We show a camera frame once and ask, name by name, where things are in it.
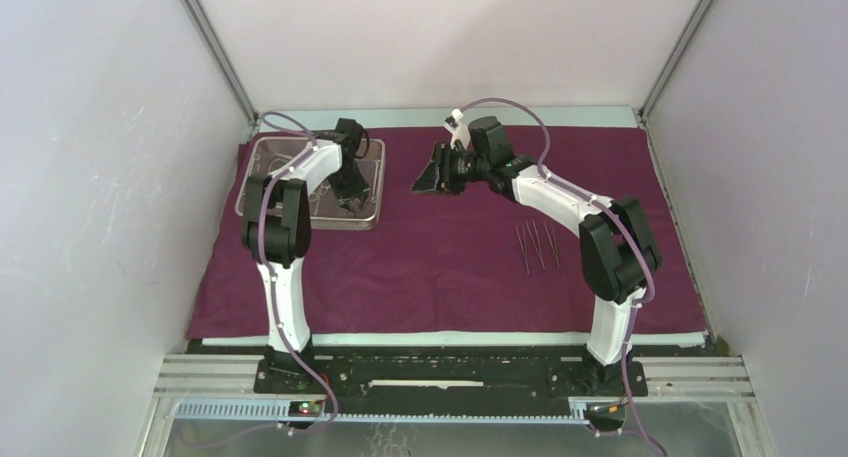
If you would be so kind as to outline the metal mesh instrument tray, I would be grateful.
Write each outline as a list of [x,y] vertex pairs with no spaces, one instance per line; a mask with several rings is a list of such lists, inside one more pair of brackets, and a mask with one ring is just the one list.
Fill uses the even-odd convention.
[[[255,136],[247,151],[245,175],[239,178],[238,195],[234,204],[237,216],[243,215],[245,186],[253,175],[267,175],[284,167],[307,146],[305,137],[275,135],[271,132]],[[386,164],[385,142],[372,139],[360,146],[362,156],[356,161],[360,173],[369,186],[367,199],[347,210],[339,205],[328,180],[322,181],[308,196],[311,224],[315,230],[370,230],[377,226],[380,217]]]

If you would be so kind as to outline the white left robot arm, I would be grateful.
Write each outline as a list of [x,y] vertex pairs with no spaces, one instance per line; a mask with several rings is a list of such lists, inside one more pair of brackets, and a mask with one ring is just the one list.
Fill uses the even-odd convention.
[[309,196],[324,182],[347,210],[370,196],[357,161],[365,128],[340,118],[330,131],[304,128],[305,148],[266,176],[245,181],[241,240],[257,264],[266,293],[269,321],[265,361],[292,393],[304,393],[316,380],[316,367],[302,353],[310,349],[302,271],[311,244]]

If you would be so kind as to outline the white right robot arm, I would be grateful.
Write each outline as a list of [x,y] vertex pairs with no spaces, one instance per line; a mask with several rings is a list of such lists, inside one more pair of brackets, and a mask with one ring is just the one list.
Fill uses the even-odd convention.
[[494,116],[464,122],[454,110],[444,123],[451,137],[437,142],[411,189],[417,194],[459,195],[484,182],[507,200],[532,208],[579,240],[583,278],[595,296],[581,369],[585,388],[606,395],[622,380],[617,363],[632,348],[639,308],[656,293],[661,264],[656,240],[640,202],[592,193],[549,170],[541,158],[515,153]]

